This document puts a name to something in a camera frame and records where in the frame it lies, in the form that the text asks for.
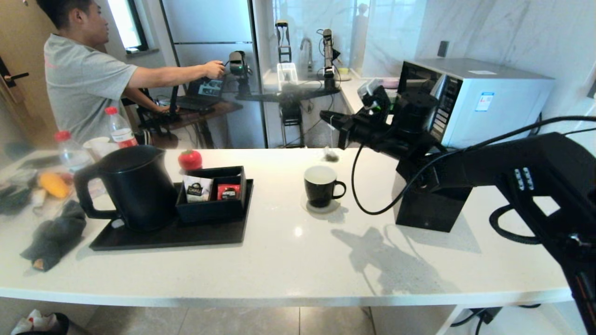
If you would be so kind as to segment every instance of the black hair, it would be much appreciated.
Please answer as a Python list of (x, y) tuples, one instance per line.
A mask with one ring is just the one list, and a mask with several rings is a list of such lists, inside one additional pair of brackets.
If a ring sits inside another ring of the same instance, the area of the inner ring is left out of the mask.
[(58, 29), (68, 28), (69, 13), (78, 8), (89, 15), (93, 0), (37, 0), (39, 7), (48, 15)]

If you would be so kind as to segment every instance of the man's arm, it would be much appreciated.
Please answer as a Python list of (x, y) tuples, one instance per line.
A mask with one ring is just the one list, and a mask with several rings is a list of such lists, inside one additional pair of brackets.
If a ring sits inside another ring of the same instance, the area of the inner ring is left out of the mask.
[(224, 75), (224, 64), (221, 61), (210, 61), (207, 64), (188, 67), (160, 67), (148, 69), (139, 67), (128, 82), (127, 88), (154, 88), (177, 86), (202, 77), (217, 79)]
[(143, 106), (149, 109), (150, 111), (165, 113), (170, 108), (169, 106), (158, 106), (151, 99), (147, 98), (147, 96), (143, 94), (143, 92), (141, 92), (141, 90), (139, 90), (138, 88), (125, 88), (124, 96), (134, 101), (137, 105)]

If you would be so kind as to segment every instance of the man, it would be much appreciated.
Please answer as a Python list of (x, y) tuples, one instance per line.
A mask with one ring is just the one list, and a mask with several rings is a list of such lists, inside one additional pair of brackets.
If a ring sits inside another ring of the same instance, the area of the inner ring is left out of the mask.
[(83, 143), (109, 134), (106, 107), (125, 95), (152, 111), (165, 111), (139, 88), (176, 86), (224, 75), (221, 61), (189, 67), (147, 69), (125, 64), (95, 48), (108, 42), (107, 22), (94, 0), (37, 0), (58, 29), (44, 46), (49, 101), (60, 130)]

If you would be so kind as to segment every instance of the sink faucet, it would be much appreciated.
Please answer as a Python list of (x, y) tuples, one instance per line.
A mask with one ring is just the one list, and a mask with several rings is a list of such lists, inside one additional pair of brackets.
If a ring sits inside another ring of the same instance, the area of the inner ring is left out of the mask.
[(312, 42), (308, 37), (303, 38), (300, 43), (300, 50), (304, 47), (305, 42), (308, 43), (308, 72), (312, 72)]

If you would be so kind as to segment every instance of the red bottle cap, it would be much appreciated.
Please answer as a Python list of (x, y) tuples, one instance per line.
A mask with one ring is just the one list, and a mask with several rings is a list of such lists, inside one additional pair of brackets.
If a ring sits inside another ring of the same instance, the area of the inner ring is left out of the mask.
[(105, 109), (105, 113), (108, 115), (118, 114), (118, 108), (115, 107), (108, 107)]
[(61, 131), (54, 134), (54, 139), (56, 142), (64, 142), (70, 139), (70, 132), (69, 131)]

